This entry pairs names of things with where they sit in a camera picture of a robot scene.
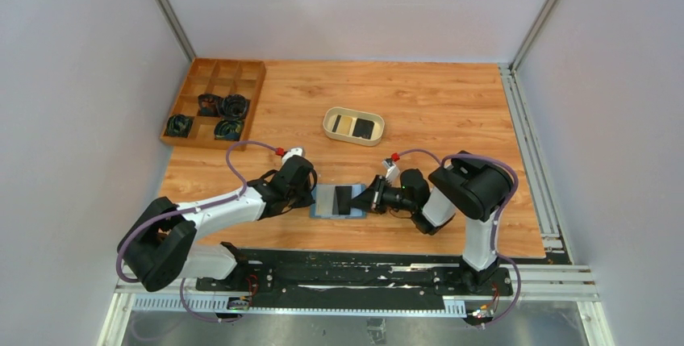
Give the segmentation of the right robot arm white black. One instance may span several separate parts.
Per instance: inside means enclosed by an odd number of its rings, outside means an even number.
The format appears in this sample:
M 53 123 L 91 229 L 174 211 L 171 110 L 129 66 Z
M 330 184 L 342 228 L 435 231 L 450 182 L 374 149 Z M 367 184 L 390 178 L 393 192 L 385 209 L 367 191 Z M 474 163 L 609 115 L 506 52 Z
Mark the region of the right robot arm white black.
M 384 160 L 385 175 L 376 176 L 350 206 L 384 214 L 402 211 L 423 234 L 434 235 L 456 214 L 465 216 L 465 247 L 461 255 L 461 284 L 465 292 L 481 295 L 493 284 L 498 268 L 498 222 L 519 188 L 509 165 L 488 156 L 461 151 L 438 159 L 428 176 L 419 169 L 400 170 L 398 152 Z

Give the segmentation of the blue leather card holder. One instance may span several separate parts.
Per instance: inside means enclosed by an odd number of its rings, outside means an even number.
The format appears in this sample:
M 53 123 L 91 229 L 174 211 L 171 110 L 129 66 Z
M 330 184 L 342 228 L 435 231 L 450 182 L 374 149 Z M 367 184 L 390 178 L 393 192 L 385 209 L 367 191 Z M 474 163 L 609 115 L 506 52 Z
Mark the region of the blue leather card holder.
M 364 219 L 366 212 L 351 206 L 351 201 L 365 190 L 362 184 L 317 185 L 312 191 L 311 219 Z

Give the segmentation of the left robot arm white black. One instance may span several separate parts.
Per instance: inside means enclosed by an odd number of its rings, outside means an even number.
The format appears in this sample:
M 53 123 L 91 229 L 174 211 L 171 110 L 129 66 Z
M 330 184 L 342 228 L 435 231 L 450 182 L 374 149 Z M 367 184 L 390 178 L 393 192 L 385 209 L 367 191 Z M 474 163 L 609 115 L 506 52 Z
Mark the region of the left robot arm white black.
M 163 290 L 183 278 L 213 278 L 228 292 L 241 290 L 247 270 L 224 244 L 205 245 L 206 236 L 242 223 L 283 215 L 313 204 L 314 165 L 291 155 L 280 169 L 246 181 L 238 190 L 198 202 L 151 202 L 117 247 L 117 266 L 126 265 L 148 292 Z

